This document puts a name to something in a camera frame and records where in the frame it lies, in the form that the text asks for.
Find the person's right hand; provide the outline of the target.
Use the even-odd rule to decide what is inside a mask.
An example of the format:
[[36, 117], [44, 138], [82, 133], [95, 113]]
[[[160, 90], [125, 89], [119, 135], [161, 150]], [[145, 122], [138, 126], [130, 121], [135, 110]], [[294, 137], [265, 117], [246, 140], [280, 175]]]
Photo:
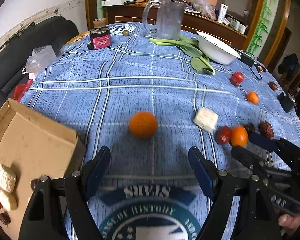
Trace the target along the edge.
[[291, 216], [289, 214], [283, 214], [278, 218], [279, 226], [286, 229], [288, 235], [292, 235], [300, 226], [300, 215]]

